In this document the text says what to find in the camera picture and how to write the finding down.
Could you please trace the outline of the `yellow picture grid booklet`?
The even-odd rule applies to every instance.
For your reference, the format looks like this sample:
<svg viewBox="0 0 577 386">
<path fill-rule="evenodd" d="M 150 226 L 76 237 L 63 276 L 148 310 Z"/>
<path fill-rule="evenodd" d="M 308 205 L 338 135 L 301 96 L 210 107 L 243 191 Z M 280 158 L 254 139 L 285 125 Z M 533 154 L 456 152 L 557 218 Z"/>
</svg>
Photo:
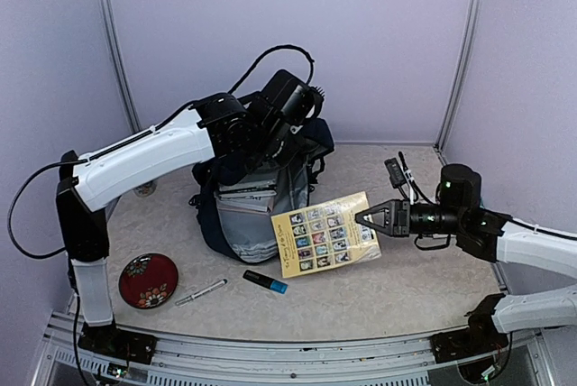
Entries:
<svg viewBox="0 0 577 386">
<path fill-rule="evenodd" d="M 369 205 L 365 192 L 271 218 L 281 274 L 291 279 L 381 257 L 376 232 L 355 221 Z"/>
</svg>

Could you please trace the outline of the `pink paperback book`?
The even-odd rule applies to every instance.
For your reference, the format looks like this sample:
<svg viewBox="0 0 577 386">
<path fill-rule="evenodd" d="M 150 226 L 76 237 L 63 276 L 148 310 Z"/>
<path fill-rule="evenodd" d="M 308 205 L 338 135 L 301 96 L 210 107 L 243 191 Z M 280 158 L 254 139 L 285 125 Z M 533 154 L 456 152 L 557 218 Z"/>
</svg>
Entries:
<svg viewBox="0 0 577 386">
<path fill-rule="evenodd" d="M 264 213 L 272 210 L 276 192 L 274 190 L 218 192 L 215 197 L 217 202 L 224 207 Z"/>
</svg>

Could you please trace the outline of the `navy blue student backpack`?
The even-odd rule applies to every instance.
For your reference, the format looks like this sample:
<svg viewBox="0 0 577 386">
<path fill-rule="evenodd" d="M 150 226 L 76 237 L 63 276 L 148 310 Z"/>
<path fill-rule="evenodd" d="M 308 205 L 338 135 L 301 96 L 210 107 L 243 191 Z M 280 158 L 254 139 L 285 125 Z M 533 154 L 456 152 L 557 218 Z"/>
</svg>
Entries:
<svg viewBox="0 0 577 386">
<path fill-rule="evenodd" d="M 230 179 L 222 160 L 199 163 L 192 177 L 200 187 L 189 200 L 197 210 L 197 221 L 206 245 L 213 251 L 244 263 L 261 263 L 278 254 L 271 218 L 309 205 L 325 157 L 334 151 L 334 139 L 327 122 L 312 121 L 298 133 L 298 153 L 285 166 L 263 166 L 241 181 L 259 181 L 259 189 L 235 198 L 222 184 Z"/>
</svg>

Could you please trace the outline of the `grey white book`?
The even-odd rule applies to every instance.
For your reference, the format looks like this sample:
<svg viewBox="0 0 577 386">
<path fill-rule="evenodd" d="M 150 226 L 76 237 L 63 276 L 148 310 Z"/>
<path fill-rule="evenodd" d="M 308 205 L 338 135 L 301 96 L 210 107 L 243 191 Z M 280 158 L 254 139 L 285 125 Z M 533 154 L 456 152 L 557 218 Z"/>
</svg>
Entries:
<svg viewBox="0 0 577 386">
<path fill-rule="evenodd" d="M 277 178 L 271 175 L 248 175 L 236 184 L 226 186 L 220 184 L 218 190 L 224 193 L 244 192 L 244 191 L 261 191 L 274 188 L 277 185 Z"/>
</svg>

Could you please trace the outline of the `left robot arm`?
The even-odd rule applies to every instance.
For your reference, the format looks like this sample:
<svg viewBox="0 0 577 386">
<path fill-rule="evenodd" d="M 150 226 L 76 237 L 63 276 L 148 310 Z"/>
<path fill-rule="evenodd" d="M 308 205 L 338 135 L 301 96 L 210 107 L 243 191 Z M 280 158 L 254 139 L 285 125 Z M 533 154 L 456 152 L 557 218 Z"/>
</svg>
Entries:
<svg viewBox="0 0 577 386">
<path fill-rule="evenodd" d="M 97 152 L 65 153 L 56 205 L 71 282 L 83 311 L 78 347 L 126 362 L 151 363 L 157 339 L 117 327 L 107 278 L 105 209 L 133 188 L 174 170 L 216 161 L 214 179 L 233 185 L 262 164 L 285 165 L 302 127 L 318 116 L 320 90 L 277 71 L 263 90 L 218 93 L 184 104 L 165 121 Z"/>
</svg>

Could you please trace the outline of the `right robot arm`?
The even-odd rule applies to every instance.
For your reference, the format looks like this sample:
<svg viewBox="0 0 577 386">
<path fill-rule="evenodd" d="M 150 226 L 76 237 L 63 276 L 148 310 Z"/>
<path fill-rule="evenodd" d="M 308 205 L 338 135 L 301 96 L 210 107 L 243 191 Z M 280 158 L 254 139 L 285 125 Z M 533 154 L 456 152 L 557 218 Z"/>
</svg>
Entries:
<svg viewBox="0 0 577 386">
<path fill-rule="evenodd" d="M 359 212 L 358 224 L 389 237 L 444 234 L 458 248 L 490 263 L 515 263 L 574 278 L 575 234 L 525 223 L 481 206 L 481 175 L 462 164 L 442 167 L 434 203 L 392 199 Z M 576 288 L 526 295 L 491 294 L 469 313 L 468 325 L 432 335 L 437 363 L 496 351 L 520 330 L 573 326 Z"/>
</svg>

